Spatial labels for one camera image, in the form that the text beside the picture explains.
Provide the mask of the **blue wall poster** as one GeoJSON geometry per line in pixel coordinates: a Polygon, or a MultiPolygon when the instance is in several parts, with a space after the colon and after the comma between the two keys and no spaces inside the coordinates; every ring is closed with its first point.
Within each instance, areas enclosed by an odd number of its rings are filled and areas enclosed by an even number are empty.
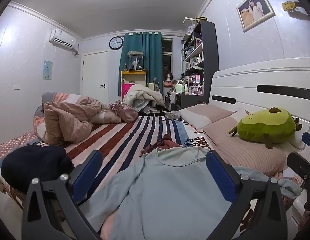
{"type": "Polygon", "coordinates": [[[43,65],[43,80],[51,80],[52,79],[52,66],[53,62],[44,61],[43,65]]]}

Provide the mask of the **round wall clock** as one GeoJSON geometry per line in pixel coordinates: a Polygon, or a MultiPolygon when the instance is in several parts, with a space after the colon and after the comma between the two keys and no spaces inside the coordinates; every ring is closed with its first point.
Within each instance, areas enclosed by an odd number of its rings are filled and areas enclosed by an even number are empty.
{"type": "Polygon", "coordinates": [[[109,41],[109,48],[111,50],[119,50],[123,46],[124,40],[121,36],[111,38],[109,41]]]}

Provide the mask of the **yellow shelf unit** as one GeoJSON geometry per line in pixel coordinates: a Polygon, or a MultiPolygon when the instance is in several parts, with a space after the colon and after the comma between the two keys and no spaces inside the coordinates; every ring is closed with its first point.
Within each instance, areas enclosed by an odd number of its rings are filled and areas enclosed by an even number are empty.
{"type": "Polygon", "coordinates": [[[143,86],[147,85],[147,71],[122,71],[121,72],[121,85],[123,83],[135,83],[143,86]]]}

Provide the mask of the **light blue sweatshirt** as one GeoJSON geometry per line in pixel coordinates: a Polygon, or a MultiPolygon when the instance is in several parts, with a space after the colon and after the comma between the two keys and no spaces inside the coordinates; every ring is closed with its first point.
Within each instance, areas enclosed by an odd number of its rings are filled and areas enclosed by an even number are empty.
{"type": "Polygon", "coordinates": [[[114,175],[80,209],[94,230],[114,215],[110,239],[206,239],[231,202],[206,165],[208,150],[154,150],[114,175]]]}

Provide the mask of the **framed wall photo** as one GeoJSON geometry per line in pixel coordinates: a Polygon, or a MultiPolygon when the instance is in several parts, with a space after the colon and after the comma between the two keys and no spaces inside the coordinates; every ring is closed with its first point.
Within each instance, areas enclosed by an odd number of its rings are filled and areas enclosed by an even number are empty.
{"type": "Polygon", "coordinates": [[[268,0],[244,0],[237,12],[244,33],[275,16],[268,0]]]}

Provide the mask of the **pink ribbed near pillow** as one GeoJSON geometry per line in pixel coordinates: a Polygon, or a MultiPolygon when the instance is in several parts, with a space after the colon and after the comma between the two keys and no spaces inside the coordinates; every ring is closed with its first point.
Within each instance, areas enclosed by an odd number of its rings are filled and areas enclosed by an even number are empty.
{"type": "Polygon", "coordinates": [[[264,144],[245,141],[229,131],[238,122],[231,116],[206,126],[203,130],[212,143],[212,148],[228,164],[253,168],[267,176],[287,168],[286,158],[294,147],[288,142],[275,144],[268,149],[264,144]]]}

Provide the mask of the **white air conditioner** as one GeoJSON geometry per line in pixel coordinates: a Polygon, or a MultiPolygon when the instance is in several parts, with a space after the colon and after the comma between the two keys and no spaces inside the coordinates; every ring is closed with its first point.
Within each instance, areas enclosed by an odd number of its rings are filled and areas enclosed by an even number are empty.
{"type": "Polygon", "coordinates": [[[76,38],[61,29],[56,28],[51,31],[49,42],[72,51],[75,56],[79,54],[79,44],[76,38]]]}

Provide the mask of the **green avocado plush toy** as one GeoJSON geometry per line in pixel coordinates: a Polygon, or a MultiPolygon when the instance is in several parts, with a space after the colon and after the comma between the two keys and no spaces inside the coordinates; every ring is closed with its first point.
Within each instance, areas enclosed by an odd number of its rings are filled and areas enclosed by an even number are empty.
{"type": "Polygon", "coordinates": [[[294,118],[286,109],[272,107],[244,116],[229,134],[238,134],[240,139],[263,143],[271,149],[274,144],[288,141],[302,128],[299,118],[294,118]]]}

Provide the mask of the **pink far pillow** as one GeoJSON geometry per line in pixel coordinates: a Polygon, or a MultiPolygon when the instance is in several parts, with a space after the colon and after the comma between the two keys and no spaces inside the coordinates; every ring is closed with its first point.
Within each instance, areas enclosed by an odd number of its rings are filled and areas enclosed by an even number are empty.
{"type": "Polygon", "coordinates": [[[178,111],[180,117],[197,131],[206,126],[231,116],[234,112],[215,105],[197,104],[178,111]]]}

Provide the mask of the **maroon red garment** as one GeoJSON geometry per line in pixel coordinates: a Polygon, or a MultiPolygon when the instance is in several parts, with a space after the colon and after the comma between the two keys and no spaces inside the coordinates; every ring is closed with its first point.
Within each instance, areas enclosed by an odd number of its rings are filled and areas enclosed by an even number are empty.
{"type": "Polygon", "coordinates": [[[167,133],[162,137],[162,139],[159,139],[154,144],[149,144],[149,145],[145,146],[143,148],[143,150],[141,151],[140,156],[151,153],[156,148],[160,148],[162,150],[167,150],[167,149],[174,148],[174,147],[183,147],[183,146],[174,142],[171,138],[171,134],[167,133]]]}

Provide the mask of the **striped fleece blanket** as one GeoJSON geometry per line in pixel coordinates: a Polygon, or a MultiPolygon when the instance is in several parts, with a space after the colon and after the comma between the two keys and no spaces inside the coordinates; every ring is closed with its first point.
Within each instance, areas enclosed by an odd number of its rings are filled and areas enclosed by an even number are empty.
{"type": "MultiPolygon", "coordinates": [[[[102,179],[105,183],[113,174],[138,160],[147,145],[156,143],[165,134],[170,134],[172,140],[183,147],[214,148],[203,131],[195,130],[183,120],[165,117],[139,117],[132,124],[95,125],[86,140],[62,146],[74,165],[83,163],[93,150],[99,150],[103,157],[100,173],[105,176],[102,179]]],[[[45,146],[34,132],[0,144],[0,171],[7,154],[28,144],[45,146]]],[[[0,173],[0,219],[14,239],[21,238],[21,217],[21,200],[0,173]]]]}

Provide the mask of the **magenta pink bag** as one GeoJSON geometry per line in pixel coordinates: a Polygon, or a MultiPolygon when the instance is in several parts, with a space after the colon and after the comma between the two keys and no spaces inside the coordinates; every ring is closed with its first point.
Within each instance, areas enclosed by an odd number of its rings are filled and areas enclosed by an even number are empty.
{"type": "Polygon", "coordinates": [[[129,89],[135,85],[135,83],[123,83],[121,87],[121,97],[122,99],[128,93],[129,89]]]}

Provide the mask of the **pink satin bag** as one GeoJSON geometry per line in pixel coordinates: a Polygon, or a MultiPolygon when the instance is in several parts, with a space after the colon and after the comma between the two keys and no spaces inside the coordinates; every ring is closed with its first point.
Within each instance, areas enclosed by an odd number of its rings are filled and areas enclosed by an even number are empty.
{"type": "Polygon", "coordinates": [[[126,105],[122,101],[116,101],[109,104],[109,109],[118,115],[123,122],[132,123],[138,117],[138,112],[129,105],[126,105]]]}

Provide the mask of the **white door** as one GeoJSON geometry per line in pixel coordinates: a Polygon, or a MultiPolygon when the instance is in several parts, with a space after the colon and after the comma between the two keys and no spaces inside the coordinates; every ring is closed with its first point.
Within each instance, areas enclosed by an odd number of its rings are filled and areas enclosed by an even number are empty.
{"type": "Polygon", "coordinates": [[[81,94],[108,104],[108,51],[83,55],[81,94]]]}

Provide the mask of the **tan pink crumpled duvet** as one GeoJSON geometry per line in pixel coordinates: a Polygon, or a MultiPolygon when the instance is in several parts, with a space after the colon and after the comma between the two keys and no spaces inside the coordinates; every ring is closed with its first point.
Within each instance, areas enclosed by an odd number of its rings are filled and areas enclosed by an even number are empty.
{"type": "Polygon", "coordinates": [[[105,104],[88,96],[56,93],[51,101],[42,99],[40,113],[34,117],[34,130],[49,145],[78,143],[87,139],[96,124],[121,122],[105,104]]]}

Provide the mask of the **cream clothes pile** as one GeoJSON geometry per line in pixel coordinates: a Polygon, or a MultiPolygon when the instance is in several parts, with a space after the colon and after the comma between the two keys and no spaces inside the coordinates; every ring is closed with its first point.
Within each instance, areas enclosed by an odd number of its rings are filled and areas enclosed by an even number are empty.
{"type": "Polygon", "coordinates": [[[156,105],[164,106],[161,93],[140,84],[132,85],[129,88],[123,102],[133,107],[137,112],[141,111],[149,103],[151,103],[152,107],[156,107],[156,105]]]}

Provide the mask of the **white bed headboard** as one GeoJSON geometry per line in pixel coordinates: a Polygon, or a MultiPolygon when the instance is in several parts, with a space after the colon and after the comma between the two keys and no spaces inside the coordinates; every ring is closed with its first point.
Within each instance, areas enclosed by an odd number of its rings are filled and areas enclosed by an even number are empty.
{"type": "Polygon", "coordinates": [[[216,72],[209,102],[227,110],[250,113],[280,107],[299,118],[302,129],[289,141],[305,149],[304,132],[310,132],[310,57],[271,60],[216,72]]]}

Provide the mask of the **dark navy garment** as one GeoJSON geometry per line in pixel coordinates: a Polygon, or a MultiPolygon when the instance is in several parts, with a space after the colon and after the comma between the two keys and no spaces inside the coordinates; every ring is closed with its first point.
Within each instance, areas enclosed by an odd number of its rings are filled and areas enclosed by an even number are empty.
{"type": "Polygon", "coordinates": [[[27,145],[8,154],[2,162],[1,175],[14,189],[26,194],[34,178],[56,180],[62,174],[71,174],[74,165],[59,146],[27,145]]]}

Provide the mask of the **black bookshelf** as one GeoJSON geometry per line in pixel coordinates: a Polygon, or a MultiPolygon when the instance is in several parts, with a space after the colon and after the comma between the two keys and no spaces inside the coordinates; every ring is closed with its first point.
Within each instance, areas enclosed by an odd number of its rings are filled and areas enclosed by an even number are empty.
{"type": "Polygon", "coordinates": [[[183,42],[185,70],[177,82],[177,109],[208,103],[211,82],[219,70],[218,45],[215,24],[199,21],[192,33],[183,42]]]}

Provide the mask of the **yellow guitar headstock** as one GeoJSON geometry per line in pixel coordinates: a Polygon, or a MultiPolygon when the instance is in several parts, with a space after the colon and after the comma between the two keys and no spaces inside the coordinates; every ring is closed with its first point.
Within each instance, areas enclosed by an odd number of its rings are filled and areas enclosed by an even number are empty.
{"type": "Polygon", "coordinates": [[[299,2],[287,1],[282,3],[282,8],[284,11],[293,11],[299,7],[299,2]]]}

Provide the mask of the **glass display case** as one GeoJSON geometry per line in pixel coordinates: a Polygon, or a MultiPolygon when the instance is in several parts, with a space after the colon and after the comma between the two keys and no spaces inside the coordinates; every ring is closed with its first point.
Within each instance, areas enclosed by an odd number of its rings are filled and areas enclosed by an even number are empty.
{"type": "Polygon", "coordinates": [[[144,54],[141,51],[129,51],[128,56],[128,70],[129,71],[142,71],[144,54]]]}

